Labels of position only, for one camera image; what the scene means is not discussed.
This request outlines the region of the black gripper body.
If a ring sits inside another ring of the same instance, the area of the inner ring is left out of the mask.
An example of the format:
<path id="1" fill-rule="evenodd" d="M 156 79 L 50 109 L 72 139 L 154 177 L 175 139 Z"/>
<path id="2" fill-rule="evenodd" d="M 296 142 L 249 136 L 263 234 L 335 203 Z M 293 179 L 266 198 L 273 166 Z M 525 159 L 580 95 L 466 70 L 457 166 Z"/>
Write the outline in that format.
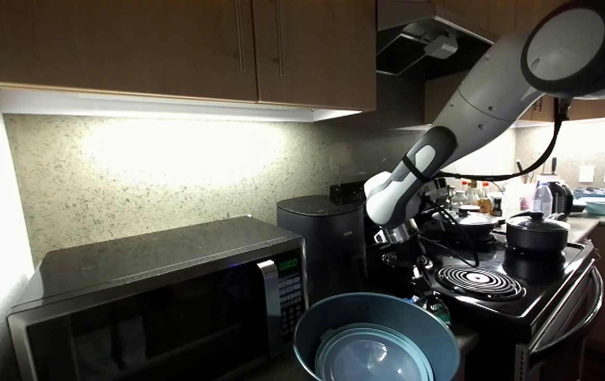
<path id="1" fill-rule="evenodd" d="M 428 306 L 438 297 L 429 279 L 434 263 L 425 257 L 418 242 L 396 244 L 384 259 L 388 290 L 392 295 L 415 300 L 417 306 Z"/>

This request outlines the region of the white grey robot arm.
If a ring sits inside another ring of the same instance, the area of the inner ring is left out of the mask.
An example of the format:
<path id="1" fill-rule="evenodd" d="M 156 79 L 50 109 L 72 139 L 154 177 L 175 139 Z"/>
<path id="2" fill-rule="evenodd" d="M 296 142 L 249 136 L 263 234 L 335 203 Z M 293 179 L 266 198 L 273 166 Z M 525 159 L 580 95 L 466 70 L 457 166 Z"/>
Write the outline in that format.
<path id="1" fill-rule="evenodd" d="M 398 297 L 417 293 L 411 275 L 421 249 L 411 216 L 422 206 L 421 189 L 502 136 L 541 95 L 605 99 L 605 0 L 568 0 L 530 32 L 499 38 L 401 161 L 364 183 L 375 242 L 398 259 L 377 272 L 377 284 Z"/>

